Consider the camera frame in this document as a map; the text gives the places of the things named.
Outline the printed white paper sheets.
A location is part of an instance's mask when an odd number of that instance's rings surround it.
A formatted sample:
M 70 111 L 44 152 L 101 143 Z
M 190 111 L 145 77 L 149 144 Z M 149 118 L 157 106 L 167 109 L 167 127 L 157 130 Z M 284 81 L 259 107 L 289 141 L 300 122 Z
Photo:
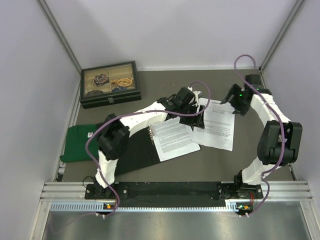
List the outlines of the printed white paper sheets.
M 204 129 L 193 129 L 192 141 L 196 144 L 227 151 L 233 150 L 235 115 L 230 103 L 210 100 L 203 113 Z

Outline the white folder black inside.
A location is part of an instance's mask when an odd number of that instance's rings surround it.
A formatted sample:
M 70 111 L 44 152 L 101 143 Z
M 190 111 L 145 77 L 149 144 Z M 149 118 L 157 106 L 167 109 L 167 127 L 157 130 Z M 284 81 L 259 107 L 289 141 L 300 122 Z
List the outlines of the white folder black inside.
M 148 128 L 144 128 L 129 138 L 125 153 L 117 161 L 114 175 L 117 177 L 160 163 L 156 147 L 151 142 Z

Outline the printed text paper sheet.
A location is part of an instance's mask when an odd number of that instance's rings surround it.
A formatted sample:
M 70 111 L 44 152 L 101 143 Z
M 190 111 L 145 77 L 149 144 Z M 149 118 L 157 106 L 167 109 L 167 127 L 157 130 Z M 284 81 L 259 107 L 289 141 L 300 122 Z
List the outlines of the printed text paper sheet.
M 192 128 L 180 123 L 179 117 L 153 124 L 150 130 L 161 163 L 201 149 L 192 140 Z

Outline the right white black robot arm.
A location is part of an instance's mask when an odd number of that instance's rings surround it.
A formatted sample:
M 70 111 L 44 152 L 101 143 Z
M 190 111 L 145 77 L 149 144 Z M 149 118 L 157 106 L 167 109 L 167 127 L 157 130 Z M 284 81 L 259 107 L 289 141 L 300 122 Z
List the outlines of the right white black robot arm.
M 271 91 L 263 88 L 258 74 L 245 76 L 245 84 L 234 84 L 223 104 L 229 103 L 234 114 L 244 116 L 253 109 L 264 129 L 257 145 L 257 157 L 234 177 L 233 192 L 245 198 L 273 171 L 294 163 L 299 154 L 303 127 L 287 118 L 276 105 Z

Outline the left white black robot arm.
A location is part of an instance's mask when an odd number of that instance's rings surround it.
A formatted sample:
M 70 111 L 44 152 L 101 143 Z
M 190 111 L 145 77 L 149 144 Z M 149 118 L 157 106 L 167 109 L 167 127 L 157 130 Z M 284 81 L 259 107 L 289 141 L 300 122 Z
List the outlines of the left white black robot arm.
M 202 92 L 191 86 L 182 87 L 177 94 L 161 97 L 151 105 L 134 113 L 116 116 L 110 114 L 96 132 L 98 166 L 95 174 L 96 192 L 109 198 L 114 191 L 115 172 L 119 158 L 127 151 L 129 138 L 154 124 L 179 117 L 182 124 L 192 125 L 204 118 L 206 105 L 199 99 Z

